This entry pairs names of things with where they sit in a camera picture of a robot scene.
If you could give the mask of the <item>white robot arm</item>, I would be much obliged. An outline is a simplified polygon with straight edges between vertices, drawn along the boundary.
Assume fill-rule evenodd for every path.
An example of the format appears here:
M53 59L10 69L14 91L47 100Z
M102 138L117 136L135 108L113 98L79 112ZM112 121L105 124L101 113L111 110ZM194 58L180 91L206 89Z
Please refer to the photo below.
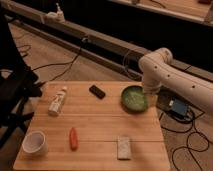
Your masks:
M157 49L139 59L144 92L156 94L165 86L213 115L213 83L173 68L172 60L173 55L167 48Z

